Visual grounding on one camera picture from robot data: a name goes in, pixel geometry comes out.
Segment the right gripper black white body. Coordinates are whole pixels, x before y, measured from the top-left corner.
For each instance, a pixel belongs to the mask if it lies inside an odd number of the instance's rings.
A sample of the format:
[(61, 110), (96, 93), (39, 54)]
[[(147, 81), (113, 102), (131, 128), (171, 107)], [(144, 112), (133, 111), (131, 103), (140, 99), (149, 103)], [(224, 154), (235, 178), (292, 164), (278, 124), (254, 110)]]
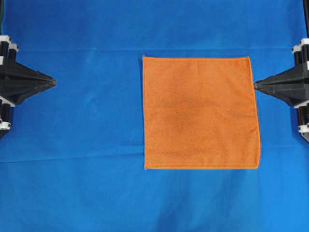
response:
[(306, 75), (309, 73), (309, 39), (303, 38), (299, 45), (292, 48), (295, 67), (300, 68), (302, 80), (299, 81), (301, 89), (297, 91), (299, 99), (294, 103), (298, 117), (298, 133), (309, 142), (309, 80)]

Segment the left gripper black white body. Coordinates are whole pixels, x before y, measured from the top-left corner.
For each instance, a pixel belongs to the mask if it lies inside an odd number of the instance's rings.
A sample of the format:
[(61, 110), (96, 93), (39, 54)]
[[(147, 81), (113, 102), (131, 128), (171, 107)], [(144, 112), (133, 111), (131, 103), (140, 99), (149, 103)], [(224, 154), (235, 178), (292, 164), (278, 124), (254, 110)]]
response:
[(0, 138), (12, 128), (15, 103), (8, 97), (9, 84), (5, 68), (9, 61), (16, 60), (19, 51), (17, 44), (12, 43), (8, 35), (0, 36)]

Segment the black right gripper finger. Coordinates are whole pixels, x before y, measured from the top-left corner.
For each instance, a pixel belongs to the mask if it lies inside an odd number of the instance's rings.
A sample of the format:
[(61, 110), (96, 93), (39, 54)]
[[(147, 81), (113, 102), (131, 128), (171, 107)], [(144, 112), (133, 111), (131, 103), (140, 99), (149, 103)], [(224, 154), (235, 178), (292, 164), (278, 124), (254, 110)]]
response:
[(262, 88), (262, 86), (266, 85), (308, 84), (308, 83), (309, 83), (309, 63), (304, 62), (277, 75), (256, 81), (254, 83), (254, 88)]
[(282, 100), (289, 106), (299, 105), (309, 99), (309, 86), (262, 86), (254, 89)]

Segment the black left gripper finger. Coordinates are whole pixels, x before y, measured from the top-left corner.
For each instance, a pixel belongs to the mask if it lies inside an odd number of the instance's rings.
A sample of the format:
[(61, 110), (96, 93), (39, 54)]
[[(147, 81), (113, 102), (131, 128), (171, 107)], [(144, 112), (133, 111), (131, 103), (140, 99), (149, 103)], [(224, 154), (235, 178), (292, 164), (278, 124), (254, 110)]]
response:
[(33, 85), (3, 84), (0, 86), (0, 104), (20, 105), (25, 99), (55, 87), (55, 83), (35, 83)]
[(0, 65), (0, 73), (17, 80), (45, 81), (49, 84), (56, 84), (54, 78), (8, 59), (2, 61), (2, 64)]

